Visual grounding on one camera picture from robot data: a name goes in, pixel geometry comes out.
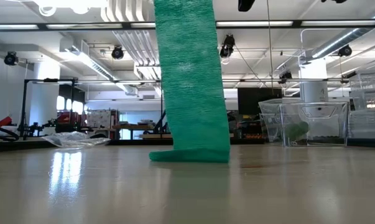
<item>metal frame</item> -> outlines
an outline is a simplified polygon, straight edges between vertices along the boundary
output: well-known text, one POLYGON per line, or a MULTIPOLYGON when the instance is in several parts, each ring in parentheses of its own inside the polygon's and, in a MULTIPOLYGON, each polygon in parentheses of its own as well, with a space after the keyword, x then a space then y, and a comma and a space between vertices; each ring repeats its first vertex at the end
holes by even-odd
MULTIPOLYGON (((38 83, 38 82, 42 82, 42 83, 46 83, 46 84, 56 84, 56 85, 61 85, 61 84, 67 84, 67 83, 70 83, 71 86, 72 86, 72 89, 71 89, 71 105, 73 104, 74 102, 74 87, 75 87, 75 83, 76 83, 76 80, 75 79, 45 79, 45 80, 38 80, 38 79, 26 79, 24 80, 24 89, 23 89, 23 101, 22 101, 22 109, 21 109, 21 120, 20 120, 20 125, 19 125, 19 128, 18 128, 18 131, 20 131, 20 137, 23 137, 23 141, 26 140, 26 137, 24 135, 24 132, 25 132, 25 127, 24 127, 24 123, 25 123, 25 120, 26 120, 26 117, 25 117, 25 101, 27 99, 27 84, 29 82, 32 82, 32 83, 38 83)), ((70 110, 70 124, 72 123, 72 113, 73 113, 73 108, 71 107, 71 110, 70 110)))
MULTIPOLYGON (((257 20, 257 21, 216 21, 217 29, 349 29, 349 28, 375 28, 373 25, 361 25, 363 21, 374 21, 375 19, 318 19, 318 20, 257 20), (304 25, 305 22, 348 22, 345 25, 304 25), (219 22, 248 22, 252 25, 219 26, 219 22), (290 25, 277 25, 281 22, 290 22, 290 25)), ((155 22, 67 22, 67 23, 23 23, 11 24, 0 23, 0 32, 78 32, 78 31, 100 31, 100 30, 155 30, 155 22)))
MULTIPOLYGON (((100 83, 122 83, 122 84, 129 84, 129 83, 160 83, 161 80, 114 80, 114 81, 75 81, 76 85, 80 84, 100 84, 100 83)), ((236 83, 236 82, 248 82, 248 83, 262 83, 262 82, 342 82, 348 83, 349 80, 346 78, 261 78, 260 80, 249 79, 249 78, 230 78, 230 79, 223 79, 223 83, 236 83)))

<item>security camera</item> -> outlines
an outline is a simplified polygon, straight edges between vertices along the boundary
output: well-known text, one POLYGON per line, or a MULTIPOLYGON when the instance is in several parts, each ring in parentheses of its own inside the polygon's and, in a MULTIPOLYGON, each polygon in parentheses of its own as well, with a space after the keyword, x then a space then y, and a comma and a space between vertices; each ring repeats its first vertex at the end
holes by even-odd
POLYGON ((343 57, 343 56, 349 57, 351 55, 351 53, 352 53, 351 47, 349 47, 349 45, 346 45, 346 46, 342 47, 341 49, 339 49, 338 56, 339 57, 343 57))
POLYGON ((234 45, 236 45, 236 42, 234 40, 234 37, 232 34, 226 35, 225 41, 223 42, 222 49, 220 50, 220 57, 222 58, 228 58, 233 53, 234 45))
POLYGON ((347 0, 332 0, 332 1, 334 1, 334 2, 336 2, 338 4, 341 4, 341 3, 344 3, 347 0))
POLYGON ((252 8, 254 2, 255 0, 238 0, 238 11, 248 12, 252 8))
POLYGON ((123 48, 121 46, 115 46, 111 56, 113 56, 113 58, 116 60, 122 59, 124 57, 123 48))
POLYGON ((4 62, 9 66, 15 66, 19 64, 19 58, 16 56, 16 52, 8 52, 4 62))

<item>ceiling light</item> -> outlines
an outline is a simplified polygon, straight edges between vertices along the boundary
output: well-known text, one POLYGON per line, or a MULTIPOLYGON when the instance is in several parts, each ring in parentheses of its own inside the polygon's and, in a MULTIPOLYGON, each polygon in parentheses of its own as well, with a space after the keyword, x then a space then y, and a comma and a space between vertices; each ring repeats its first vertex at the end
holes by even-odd
POLYGON ((49 24, 46 25, 48 29, 61 29, 61 30, 78 30, 78 29, 119 29, 122 28, 122 24, 49 24))
POLYGON ((112 74, 110 74, 106 69, 104 69, 101 65, 99 65, 97 62, 92 60, 87 54, 83 52, 73 52, 73 54, 76 55, 77 59, 84 63, 86 66, 92 68, 95 72, 97 72, 99 75, 105 77, 107 80, 114 80, 114 77, 112 74))
POLYGON ((240 80, 228 80, 228 79, 225 79, 225 80, 223 80, 223 82, 240 82, 240 80))
POLYGON ((127 84, 128 85, 141 85, 142 83, 141 82, 134 82, 134 83, 128 82, 127 84))
POLYGON ((14 24, 14 25, 0 25, 0 30, 8 30, 8 29, 20 29, 20 30, 36 30, 38 29, 37 25, 32 24, 14 24))
POLYGON ((132 28, 155 28, 154 22, 133 22, 131 24, 132 28))
POLYGON ((217 22, 218 27, 250 27, 250 26, 291 26, 292 21, 224 21, 217 22))
POLYGON ((366 21, 303 21, 302 26, 373 26, 375 20, 366 21))

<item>clear plastic bag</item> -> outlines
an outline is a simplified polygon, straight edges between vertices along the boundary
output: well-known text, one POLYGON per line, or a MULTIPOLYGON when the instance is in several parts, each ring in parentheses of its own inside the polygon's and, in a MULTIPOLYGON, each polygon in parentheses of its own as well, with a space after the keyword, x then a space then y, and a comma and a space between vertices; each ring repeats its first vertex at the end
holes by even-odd
POLYGON ((56 133, 49 136, 44 136, 42 138, 55 146, 73 149, 93 147, 100 144, 106 144, 110 141, 108 138, 90 139, 87 134, 76 131, 72 133, 56 133))

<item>black frame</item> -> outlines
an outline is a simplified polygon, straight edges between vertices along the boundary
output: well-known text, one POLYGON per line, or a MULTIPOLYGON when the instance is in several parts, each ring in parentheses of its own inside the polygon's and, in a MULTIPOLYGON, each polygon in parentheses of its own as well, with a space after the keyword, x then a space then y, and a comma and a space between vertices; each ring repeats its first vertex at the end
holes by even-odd
MULTIPOLYGON (((25 137, 25 126, 24 126, 24 123, 25 123, 25 101, 27 99, 27 84, 29 82, 44 82, 44 83, 58 83, 58 82, 71 82, 72 84, 72 89, 71 89, 71 104, 74 102, 74 87, 75 87, 75 83, 77 82, 76 79, 45 79, 45 80, 37 80, 37 79, 26 79, 24 80, 24 89, 23 89, 23 101, 22 101, 22 108, 21 108, 21 120, 20 120, 20 125, 19 125, 19 129, 18 131, 20 131, 20 137, 23 137, 23 141, 26 140, 26 137, 25 137)), ((70 110, 70 124, 72 123, 72 119, 73 119, 73 116, 72 116, 72 113, 73 113, 73 108, 71 107, 71 110, 70 110)))
MULTIPOLYGON (((217 29, 316 29, 316 28, 324 28, 324 29, 349 29, 349 28, 375 28, 374 25, 359 25, 359 24, 346 24, 346 25, 311 25, 311 26, 304 26, 303 22, 329 22, 329 21, 338 21, 338 22, 361 22, 361 21, 375 21, 375 19, 291 19, 291 20, 256 20, 256 21, 216 21, 217 22, 268 22, 269 25, 267 26, 258 26, 258 25, 251 25, 251 26, 218 26, 216 24, 217 29), (290 26, 278 26, 278 25, 271 25, 270 22, 292 22, 290 26)), ((26 28, 26 29, 0 29, 0 32, 45 32, 45 31, 56 31, 56 32, 78 32, 78 31, 101 31, 101 30, 155 30, 155 23, 154 22, 66 22, 66 23, 0 23, 0 26, 9 26, 9 25, 35 25, 36 28, 26 28), (134 24, 151 24, 152 26, 149 27, 134 27, 134 24), (58 26, 69 26, 65 28, 49 28, 48 26, 51 25, 58 25, 58 26)))

